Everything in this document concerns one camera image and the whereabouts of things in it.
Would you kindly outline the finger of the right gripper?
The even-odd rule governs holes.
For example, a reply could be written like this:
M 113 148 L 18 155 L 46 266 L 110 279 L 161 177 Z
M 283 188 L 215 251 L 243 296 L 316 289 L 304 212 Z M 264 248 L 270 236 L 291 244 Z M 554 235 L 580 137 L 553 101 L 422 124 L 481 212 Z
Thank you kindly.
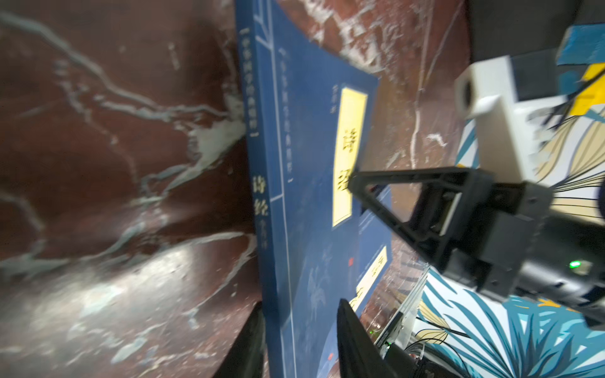
M 490 173 L 460 167 L 357 171 L 348 180 L 363 207 L 436 269 L 450 264 L 470 216 L 491 188 Z

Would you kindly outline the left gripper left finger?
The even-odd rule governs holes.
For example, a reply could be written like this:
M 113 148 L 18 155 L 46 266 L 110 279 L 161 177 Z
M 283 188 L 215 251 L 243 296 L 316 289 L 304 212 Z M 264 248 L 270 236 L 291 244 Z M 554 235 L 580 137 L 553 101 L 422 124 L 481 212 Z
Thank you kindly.
M 257 302 L 213 378 L 261 378 L 266 350 L 266 321 Z

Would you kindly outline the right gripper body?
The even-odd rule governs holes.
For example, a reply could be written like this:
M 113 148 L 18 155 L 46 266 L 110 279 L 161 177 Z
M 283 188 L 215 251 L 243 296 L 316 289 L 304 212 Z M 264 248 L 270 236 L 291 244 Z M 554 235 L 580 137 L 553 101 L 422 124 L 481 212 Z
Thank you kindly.
M 461 205 L 440 273 L 490 299 L 549 299 L 604 324 L 604 226 L 551 208 L 547 187 L 493 184 Z

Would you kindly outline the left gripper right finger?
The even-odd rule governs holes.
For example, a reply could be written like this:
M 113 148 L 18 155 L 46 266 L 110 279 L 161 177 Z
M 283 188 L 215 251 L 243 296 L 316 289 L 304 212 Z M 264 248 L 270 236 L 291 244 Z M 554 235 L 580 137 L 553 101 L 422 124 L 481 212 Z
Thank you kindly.
M 337 344 L 342 378 L 397 377 L 346 299 L 337 310 Z

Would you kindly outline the blue book stack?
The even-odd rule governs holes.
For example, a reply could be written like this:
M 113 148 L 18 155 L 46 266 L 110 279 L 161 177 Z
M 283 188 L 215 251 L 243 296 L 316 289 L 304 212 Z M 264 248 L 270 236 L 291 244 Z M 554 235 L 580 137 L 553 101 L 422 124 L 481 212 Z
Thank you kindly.
M 340 300 L 357 296 L 348 180 L 379 80 L 310 42 L 275 1 L 235 11 L 269 373 L 323 377 Z
M 359 222 L 359 274 L 351 308 L 360 318 L 370 297 L 392 262 L 392 232 L 369 209 L 362 208 Z

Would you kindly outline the blue book top stack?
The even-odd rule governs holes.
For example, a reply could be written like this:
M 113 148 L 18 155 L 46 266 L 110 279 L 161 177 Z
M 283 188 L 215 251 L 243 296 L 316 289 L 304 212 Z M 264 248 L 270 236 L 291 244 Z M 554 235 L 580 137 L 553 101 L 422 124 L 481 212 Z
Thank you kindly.
M 348 180 L 379 80 L 310 42 L 275 1 L 235 11 L 269 373 L 323 377 L 340 300 L 357 296 Z

